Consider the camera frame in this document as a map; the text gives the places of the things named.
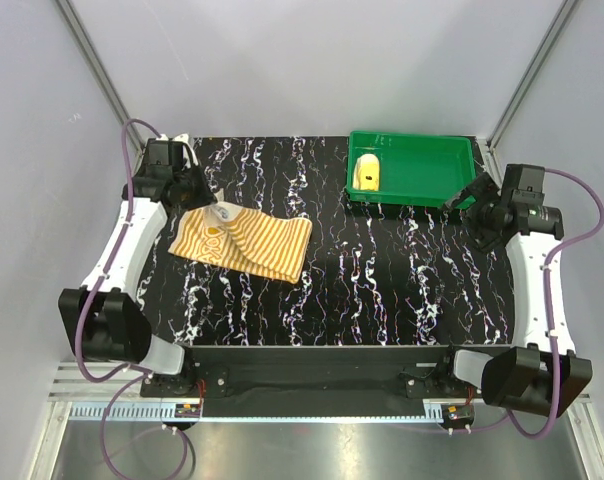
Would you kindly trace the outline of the orange striped towel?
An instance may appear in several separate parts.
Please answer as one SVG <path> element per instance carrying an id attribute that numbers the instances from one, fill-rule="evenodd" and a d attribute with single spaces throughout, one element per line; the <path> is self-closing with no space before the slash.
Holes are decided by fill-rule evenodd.
<path id="1" fill-rule="evenodd" d="M 187 211 L 169 253 L 187 260 L 295 284 L 300 280 L 312 222 L 280 219 L 214 194 L 212 205 Z"/>

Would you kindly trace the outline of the yellow towel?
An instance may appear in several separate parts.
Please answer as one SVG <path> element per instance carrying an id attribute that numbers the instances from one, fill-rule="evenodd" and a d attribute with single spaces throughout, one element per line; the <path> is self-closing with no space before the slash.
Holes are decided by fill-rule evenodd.
<path id="1" fill-rule="evenodd" d="M 361 191 L 378 191 L 380 187 L 380 161 L 372 153 L 361 155 L 353 169 L 352 187 Z"/>

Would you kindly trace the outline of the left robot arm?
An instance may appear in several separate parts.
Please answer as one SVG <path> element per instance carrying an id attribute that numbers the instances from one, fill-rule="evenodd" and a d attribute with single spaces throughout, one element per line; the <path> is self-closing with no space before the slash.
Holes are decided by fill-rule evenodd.
<path id="1" fill-rule="evenodd" d="M 114 230 L 95 267 L 78 288 L 64 289 L 58 308 L 77 361 L 122 362 L 163 375 L 178 396 L 197 386 L 198 372 L 182 347 L 159 338 L 136 302 L 142 270 L 173 210 L 214 204 L 203 168 L 186 134 L 147 141 L 130 172 Z"/>

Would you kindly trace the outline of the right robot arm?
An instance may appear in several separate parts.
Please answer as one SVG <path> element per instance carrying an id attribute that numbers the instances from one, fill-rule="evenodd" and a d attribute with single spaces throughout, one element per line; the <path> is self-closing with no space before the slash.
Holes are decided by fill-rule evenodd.
<path id="1" fill-rule="evenodd" d="M 472 385 L 490 406 L 555 419 L 582 393 L 593 369 L 589 360 L 577 356 L 568 329 L 561 253 L 570 242 L 561 211 L 544 203 L 547 172 L 510 164 L 502 183 L 484 173 L 444 204 L 451 210 L 473 198 L 463 224 L 478 250 L 504 248 L 513 276 L 515 317 L 507 351 L 491 356 L 455 348 L 435 375 L 445 395 L 458 396 Z"/>

